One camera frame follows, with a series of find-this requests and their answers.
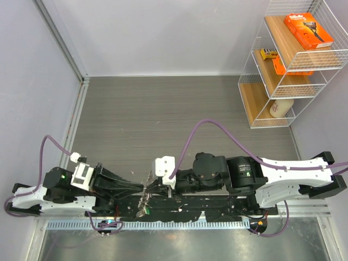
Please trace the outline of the metal disc with keyrings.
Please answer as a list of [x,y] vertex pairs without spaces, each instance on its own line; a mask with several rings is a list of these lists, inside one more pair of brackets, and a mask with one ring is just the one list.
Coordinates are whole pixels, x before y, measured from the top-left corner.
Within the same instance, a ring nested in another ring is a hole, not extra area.
[[154,177],[152,174],[152,171],[149,172],[149,175],[146,180],[146,185],[144,188],[144,191],[142,193],[142,196],[140,197],[139,203],[138,203],[138,212],[136,213],[136,218],[141,218],[146,215],[145,213],[145,207],[150,208],[148,205],[148,202],[150,201],[150,193],[145,193],[146,187],[151,184],[154,181]]

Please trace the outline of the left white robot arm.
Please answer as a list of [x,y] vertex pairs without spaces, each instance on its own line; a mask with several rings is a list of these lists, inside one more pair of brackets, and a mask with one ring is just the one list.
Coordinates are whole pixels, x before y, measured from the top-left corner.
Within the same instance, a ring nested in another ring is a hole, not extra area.
[[128,181],[101,163],[79,163],[74,171],[54,167],[38,187],[16,183],[5,211],[15,216],[79,214],[111,216],[121,200],[143,191],[141,183]]

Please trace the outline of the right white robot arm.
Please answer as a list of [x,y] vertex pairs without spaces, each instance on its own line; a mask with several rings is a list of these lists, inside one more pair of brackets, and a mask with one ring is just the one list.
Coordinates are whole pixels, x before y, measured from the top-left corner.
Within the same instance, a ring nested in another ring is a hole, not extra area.
[[192,168],[176,170],[174,158],[165,156],[152,163],[154,180],[146,186],[145,198],[157,195],[180,199],[184,194],[226,189],[229,197],[243,197],[246,210],[258,215],[300,195],[325,199],[347,189],[342,175],[331,171],[333,163],[330,152],[298,161],[226,158],[201,152]]

